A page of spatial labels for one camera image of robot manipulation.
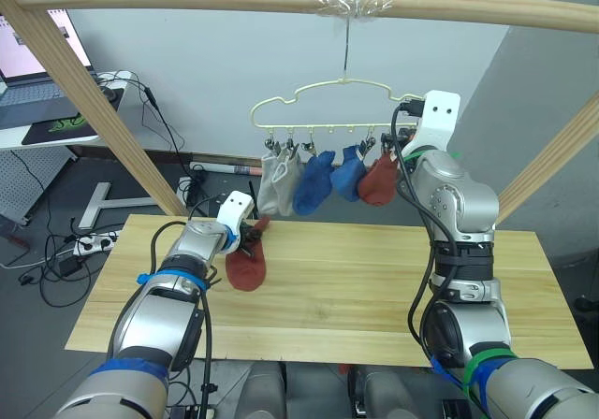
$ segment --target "gray sock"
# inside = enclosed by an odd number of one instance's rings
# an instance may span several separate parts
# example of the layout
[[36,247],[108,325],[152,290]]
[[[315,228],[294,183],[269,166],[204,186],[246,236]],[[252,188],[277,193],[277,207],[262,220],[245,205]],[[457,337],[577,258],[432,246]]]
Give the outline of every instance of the gray sock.
[[297,152],[291,158],[287,156],[274,172],[272,185],[277,192],[279,213],[283,216],[293,214],[293,196],[300,183],[302,173],[303,165]]
[[260,179],[260,191],[258,192],[257,207],[263,215],[273,215],[278,212],[278,198],[272,186],[272,176],[279,165],[276,155],[268,152],[262,156],[262,178]]

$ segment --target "wooden board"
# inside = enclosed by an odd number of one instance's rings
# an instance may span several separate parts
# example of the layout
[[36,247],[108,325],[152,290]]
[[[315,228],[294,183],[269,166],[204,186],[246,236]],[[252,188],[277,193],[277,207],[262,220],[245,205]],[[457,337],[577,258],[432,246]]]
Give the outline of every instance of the wooden board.
[[497,224],[511,215],[597,135],[599,91],[501,192]]
[[[172,219],[129,216],[67,349],[106,351],[135,279],[149,270],[152,235]],[[180,232],[173,226],[162,234],[159,259]],[[272,222],[263,242],[267,278],[252,293],[234,290],[224,258],[215,260],[224,277],[208,295],[215,358],[427,364],[406,324],[429,254],[424,229]],[[535,234],[499,231],[495,251],[515,352],[561,368],[591,368]],[[203,353],[201,342],[197,356]]]

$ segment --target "wooden rod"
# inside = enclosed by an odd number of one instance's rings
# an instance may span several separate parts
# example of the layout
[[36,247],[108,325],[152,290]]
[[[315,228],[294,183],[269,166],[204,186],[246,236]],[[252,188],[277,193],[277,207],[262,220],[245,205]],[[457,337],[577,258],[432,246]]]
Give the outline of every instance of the wooden rod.
[[24,10],[15,0],[0,0],[0,11],[56,84],[139,184],[168,215],[184,215],[183,204],[114,108],[45,10]]
[[[142,7],[333,14],[318,0],[16,0],[24,8]],[[599,7],[552,0],[361,0],[374,17],[447,20],[599,33]]]
[[500,223],[599,135],[599,92],[499,195]]

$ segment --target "blue band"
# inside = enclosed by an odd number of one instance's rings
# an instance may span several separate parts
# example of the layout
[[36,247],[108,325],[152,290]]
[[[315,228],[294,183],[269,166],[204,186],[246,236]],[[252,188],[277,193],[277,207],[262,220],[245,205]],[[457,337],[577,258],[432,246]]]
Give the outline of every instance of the blue band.
[[90,375],[109,370],[136,370],[156,377],[168,389],[168,369],[143,358],[111,358],[102,366],[94,369]]
[[439,361],[432,356],[431,357],[431,364],[432,364],[432,370],[434,372],[436,372],[437,374],[441,375],[444,379],[449,380],[450,382],[452,382],[453,384],[455,384],[456,386],[461,388],[461,383],[458,379],[456,379],[453,375],[451,375],[449,372],[447,372],[443,366],[441,366],[441,363],[439,363]]
[[187,279],[188,281],[195,283],[201,291],[206,292],[208,290],[208,288],[206,287],[206,283],[202,279],[200,279],[196,276],[193,276],[193,275],[189,274],[188,272],[179,270],[179,269],[163,269],[161,271],[155,272],[154,274],[139,274],[137,282],[140,285],[143,285],[152,277],[166,276],[166,275],[183,277],[183,278]]
[[496,369],[499,369],[508,361],[515,359],[516,358],[493,358],[491,360],[483,361],[475,369],[475,373],[472,376],[472,384],[478,384],[480,405],[483,407],[484,412],[489,412],[487,409],[487,382],[489,381],[490,374],[492,374]]
[[226,241],[225,241],[225,244],[223,245],[223,251],[225,249],[230,248],[231,244],[233,244],[235,242],[235,240],[237,239],[237,235],[233,234],[233,231],[231,230],[231,228],[228,225],[225,225],[225,229],[226,229]]

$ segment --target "clear tape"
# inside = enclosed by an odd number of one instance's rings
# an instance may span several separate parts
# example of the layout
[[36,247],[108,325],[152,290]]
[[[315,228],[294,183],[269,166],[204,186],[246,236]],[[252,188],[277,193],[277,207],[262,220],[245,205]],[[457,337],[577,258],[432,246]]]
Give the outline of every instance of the clear tape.
[[317,13],[344,18],[371,17],[391,7],[391,0],[314,0],[322,7]]

